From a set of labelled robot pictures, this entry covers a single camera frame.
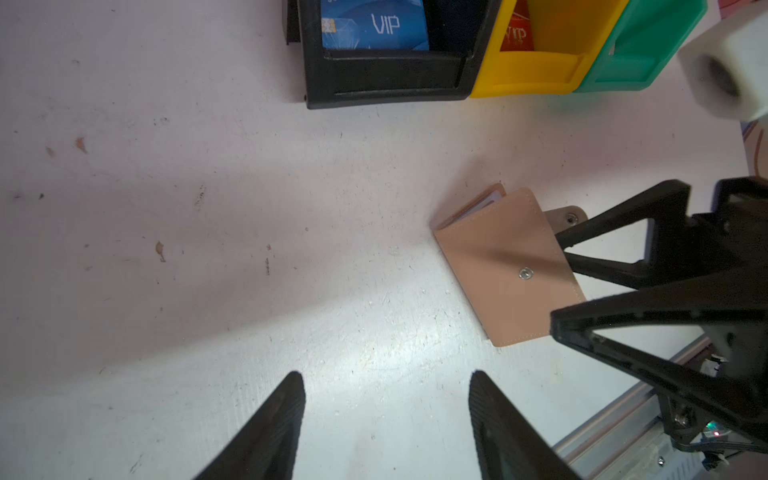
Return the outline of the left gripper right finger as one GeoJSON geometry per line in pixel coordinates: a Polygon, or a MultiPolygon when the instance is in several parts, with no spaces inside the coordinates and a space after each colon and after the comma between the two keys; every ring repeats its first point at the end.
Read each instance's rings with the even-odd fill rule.
{"type": "Polygon", "coordinates": [[[468,397],[483,479],[576,479],[483,371],[472,373],[468,397]]]}

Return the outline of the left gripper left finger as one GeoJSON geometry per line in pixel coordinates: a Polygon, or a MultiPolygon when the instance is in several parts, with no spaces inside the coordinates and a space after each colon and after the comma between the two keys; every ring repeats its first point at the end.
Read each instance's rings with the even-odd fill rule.
{"type": "Polygon", "coordinates": [[[292,371],[197,477],[290,479],[305,404],[303,377],[292,371]]]}

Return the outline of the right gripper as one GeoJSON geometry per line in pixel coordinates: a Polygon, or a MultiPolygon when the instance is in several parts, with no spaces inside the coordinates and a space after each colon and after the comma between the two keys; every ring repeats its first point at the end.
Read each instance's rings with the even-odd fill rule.
{"type": "Polygon", "coordinates": [[[691,193],[664,180],[558,233],[581,286],[638,291],[554,310],[550,334],[764,444],[767,182],[719,181],[704,214],[689,212],[691,193]],[[702,287],[654,287],[703,275],[702,287]],[[672,359],[699,335],[725,359],[715,376],[672,359]]]}

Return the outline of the tan leather card holder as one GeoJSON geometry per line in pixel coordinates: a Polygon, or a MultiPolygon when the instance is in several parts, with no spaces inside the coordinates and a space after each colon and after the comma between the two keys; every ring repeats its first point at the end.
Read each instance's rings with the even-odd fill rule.
{"type": "Polygon", "coordinates": [[[496,183],[434,230],[494,346],[544,337],[552,311],[584,302],[556,236],[586,219],[579,207],[543,211],[529,188],[496,183]]]}

